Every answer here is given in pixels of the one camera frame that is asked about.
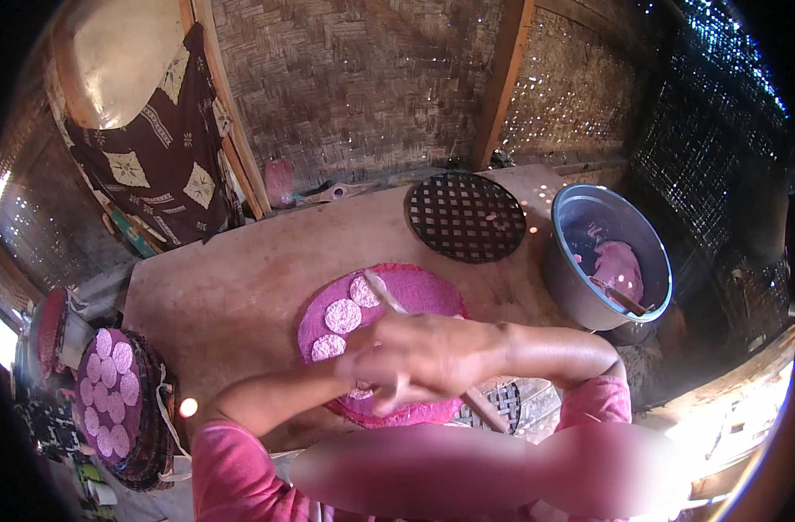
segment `round rice cake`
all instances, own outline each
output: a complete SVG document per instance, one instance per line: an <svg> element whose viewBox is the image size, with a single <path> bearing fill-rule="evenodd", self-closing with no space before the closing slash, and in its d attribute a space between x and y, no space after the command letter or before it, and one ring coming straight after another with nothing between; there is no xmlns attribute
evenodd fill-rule
<svg viewBox="0 0 795 522"><path fill-rule="evenodd" d="M99 329L96 334L96 353L102 359L110 357L110 351L113 349L113 339L110 337L110 332L104 328Z"/></svg>
<svg viewBox="0 0 795 522"><path fill-rule="evenodd" d="M101 381L107 389L116 386L116 363L113 362L113 358L108 357L101 361Z"/></svg>
<svg viewBox="0 0 795 522"><path fill-rule="evenodd" d="M133 349L126 342L117 342L113 347L113 362L116 363L116 371L124 375L131 369L133 363Z"/></svg>
<svg viewBox="0 0 795 522"><path fill-rule="evenodd" d="M369 398L374 395L374 392L371 390L360 390L359 388L354 388L348 393L348 397L356 398L356 399L363 399Z"/></svg>
<svg viewBox="0 0 795 522"><path fill-rule="evenodd" d="M139 400L139 378L135 373L129 371L121 376L119 383L119 391L121 393L121 401L128 406L136 406Z"/></svg>
<svg viewBox="0 0 795 522"><path fill-rule="evenodd" d="M360 326L362 311L350 299L333 301L325 310L325 325L334 333L348 333Z"/></svg>
<svg viewBox="0 0 795 522"><path fill-rule="evenodd" d="M120 458L125 458L131 451L131 441L127 436L125 427L121 424L113 426L113 429L110 430L110 437L113 451L115 451Z"/></svg>
<svg viewBox="0 0 795 522"><path fill-rule="evenodd" d="M84 428L87 430L87 433L96 437L100 425L98 412L92 406L88 406L87 409L84 410Z"/></svg>
<svg viewBox="0 0 795 522"><path fill-rule="evenodd" d="M93 384L101 380L101 359L97 353L91 353L87 360L87 376Z"/></svg>
<svg viewBox="0 0 795 522"><path fill-rule="evenodd" d="M106 412L107 411L107 386L104 385L104 382L97 382L96 386L92 389L92 402L96 404L96 409L99 412Z"/></svg>
<svg viewBox="0 0 795 522"><path fill-rule="evenodd" d="M113 436L110 433L110 428L104 425L98 427L96 444L98 445L98 452L103 456L110 457L113 454Z"/></svg>
<svg viewBox="0 0 795 522"><path fill-rule="evenodd" d="M334 358L345 351L345 340L338 335L328 333L313 341L310 358L313 362Z"/></svg>
<svg viewBox="0 0 795 522"><path fill-rule="evenodd" d="M380 277L375 276L382 284L386 284ZM350 283L350 298L353 302L363 308L373 308L380 305L380 300L374 295L374 292L368 286L368 281L365 277L357 277Z"/></svg>
<svg viewBox="0 0 795 522"><path fill-rule="evenodd" d="M110 420L116 424L120 424L125 419L125 402L119 391L107 396L107 413L110 414Z"/></svg>
<svg viewBox="0 0 795 522"><path fill-rule="evenodd" d="M78 397L85 406L92 406L92 381L89 377L84 377L78 384Z"/></svg>

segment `hanging fabric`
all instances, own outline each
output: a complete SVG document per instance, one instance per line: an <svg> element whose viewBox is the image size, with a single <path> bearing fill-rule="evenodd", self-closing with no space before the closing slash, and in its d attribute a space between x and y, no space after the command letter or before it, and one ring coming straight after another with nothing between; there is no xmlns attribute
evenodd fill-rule
<svg viewBox="0 0 795 522"><path fill-rule="evenodd" d="M180 246L244 224L233 182L218 161L229 117L195 23L141 113L119 129L66 122L72 157L93 187Z"/></svg>

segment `white string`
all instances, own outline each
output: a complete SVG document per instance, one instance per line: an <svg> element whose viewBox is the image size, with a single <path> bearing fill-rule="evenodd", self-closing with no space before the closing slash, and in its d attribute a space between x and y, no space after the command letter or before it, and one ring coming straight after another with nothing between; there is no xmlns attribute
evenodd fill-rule
<svg viewBox="0 0 795 522"><path fill-rule="evenodd" d="M180 450L180 453L185 455L185 457L191 461L191 455L183 449L183 446L180 444L180 437L177 435L177 430L174 428L174 425L171 423L171 419L168 418L168 412L165 409L165 403L162 402L162 395L159 393L159 390L165 388L165 365L160 363L159 364L159 386L157 386L157 405L159 406L159 413L162 415L162 420L165 421L165 425L168 426L168 431L171 432L171 436L174 437L174 442L177 443L177 449ZM173 470L168 474L159 474L159 479L162 482L179 482L185 479L191 479L192 473L189 471L188 473L184 474L175 474Z"/></svg>

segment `wooden table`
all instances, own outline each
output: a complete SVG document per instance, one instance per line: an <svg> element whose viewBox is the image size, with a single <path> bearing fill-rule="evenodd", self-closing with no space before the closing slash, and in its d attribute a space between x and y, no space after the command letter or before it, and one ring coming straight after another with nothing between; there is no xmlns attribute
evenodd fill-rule
<svg viewBox="0 0 795 522"><path fill-rule="evenodd" d="M406 220L410 187L399 187L259 221L139 262L122 326L145 336L177 375L181 395L201 403L242 378L300 364L296 332L310 300L348 272L382 262L412 263L443 277L476 320L579 328L553 303L540 270L551 230L548 200L562 179L540 164L482 174L527 201L528 227L537 228L501 261L469 265L434 253ZM188 432L195 427L189 422ZM286 451L356 429L320 407L262 442L267 451Z"/></svg>

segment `metal bowl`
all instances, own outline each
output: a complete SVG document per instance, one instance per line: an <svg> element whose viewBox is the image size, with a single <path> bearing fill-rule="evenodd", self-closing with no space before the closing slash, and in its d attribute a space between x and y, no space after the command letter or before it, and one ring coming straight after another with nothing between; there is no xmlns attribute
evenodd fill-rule
<svg viewBox="0 0 795 522"><path fill-rule="evenodd" d="M591 330L611 330L628 321L648 322L661 316L673 294L673 276L664 245L652 225L627 200L606 187L570 184L551 205L553 241L545 252L543 276L551 297L569 318ZM623 241L632 247L641 268L649 308L638 317L607 298L589 280L594 275L596 239L587 232L600 227L603 241ZM583 259L574 260L574 254Z"/></svg>

